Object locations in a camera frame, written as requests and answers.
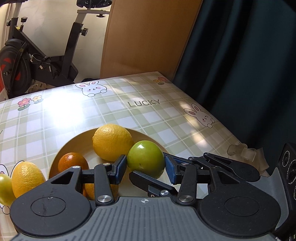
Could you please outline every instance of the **gray gripper base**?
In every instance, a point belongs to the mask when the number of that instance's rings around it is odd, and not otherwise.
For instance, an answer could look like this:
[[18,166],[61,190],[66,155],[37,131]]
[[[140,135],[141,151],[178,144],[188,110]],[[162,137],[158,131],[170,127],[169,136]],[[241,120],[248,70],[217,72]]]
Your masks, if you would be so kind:
[[[36,241],[18,234],[13,241]],[[97,207],[77,230],[48,241],[235,241],[206,227],[191,207],[178,206],[169,197],[120,197],[111,206]],[[275,241],[267,234],[244,241]]]
[[274,172],[270,177],[261,177],[259,181],[250,184],[259,188],[263,192],[266,192],[279,203],[281,208],[281,217],[276,226],[277,229],[284,223],[289,214],[286,192],[278,168],[276,167],[274,169]]

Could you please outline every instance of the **camera lens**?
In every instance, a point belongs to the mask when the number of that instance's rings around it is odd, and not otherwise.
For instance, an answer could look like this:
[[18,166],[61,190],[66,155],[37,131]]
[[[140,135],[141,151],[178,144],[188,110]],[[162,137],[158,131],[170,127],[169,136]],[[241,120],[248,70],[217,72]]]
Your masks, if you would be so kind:
[[292,184],[296,179],[296,160],[294,160],[289,166],[289,169],[287,172],[287,179],[289,184]]
[[289,157],[290,157],[290,153],[289,153],[289,151],[286,151],[284,154],[284,157],[283,157],[283,166],[284,167],[288,164]]

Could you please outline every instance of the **dark teal curtain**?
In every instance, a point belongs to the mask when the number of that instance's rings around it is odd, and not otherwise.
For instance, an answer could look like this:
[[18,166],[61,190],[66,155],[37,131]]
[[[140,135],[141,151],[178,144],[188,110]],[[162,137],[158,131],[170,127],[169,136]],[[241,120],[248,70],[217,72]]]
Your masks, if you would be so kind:
[[250,148],[271,174],[296,143],[296,13],[283,0],[204,0],[173,83]]

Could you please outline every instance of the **exercise bike flywheel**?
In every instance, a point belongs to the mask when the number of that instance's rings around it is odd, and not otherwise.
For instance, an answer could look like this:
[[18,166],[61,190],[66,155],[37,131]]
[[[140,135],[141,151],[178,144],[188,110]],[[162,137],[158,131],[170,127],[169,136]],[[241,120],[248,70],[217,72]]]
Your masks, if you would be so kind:
[[[0,50],[0,69],[6,89],[8,89],[9,84],[11,84],[12,68],[17,53],[18,49],[11,45],[6,45]],[[30,56],[25,52],[21,57],[15,73],[13,85],[11,86],[12,96],[17,97],[23,95],[28,90],[31,83]]]

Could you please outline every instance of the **bowl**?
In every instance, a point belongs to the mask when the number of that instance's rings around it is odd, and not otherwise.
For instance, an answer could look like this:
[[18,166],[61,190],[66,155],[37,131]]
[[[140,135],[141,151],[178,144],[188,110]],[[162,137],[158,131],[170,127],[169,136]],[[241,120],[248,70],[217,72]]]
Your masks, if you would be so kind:
[[[57,155],[56,155],[55,159],[53,160],[53,163],[50,167],[49,176],[48,176],[49,179],[59,173],[58,168],[57,168],[59,160],[63,155],[65,155],[69,152],[77,152],[77,153],[80,153],[81,155],[83,155],[84,158],[87,160],[90,169],[94,168],[98,164],[107,162],[107,161],[103,160],[102,158],[100,158],[93,150],[92,137],[94,136],[94,133],[96,132],[96,130],[97,130],[97,128],[91,129],[91,130],[85,131],[85,132],[75,136],[59,150],[59,152],[57,153]],[[159,146],[159,148],[163,152],[168,153],[168,151],[161,144],[159,144],[157,141],[153,140],[149,136],[147,136],[141,132],[132,130],[132,129],[127,128],[127,130],[131,134],[135,143],[138,141],[142,141],[142,140],[152,141],[157,146]],[[122,178],[122,181],[119,184],[118,195],[119,196],[143,196],[143,197],[146,197],[147,193],[145,191],[139,189],[138,187],[134,186],[131,183],[131,181],[129,180],[129,173],[130,173],[130,170],[127,167],[126,172]],[[161,177],[158,180],[171,185],[166,171],[163,172],[163,174],[161,175]]]

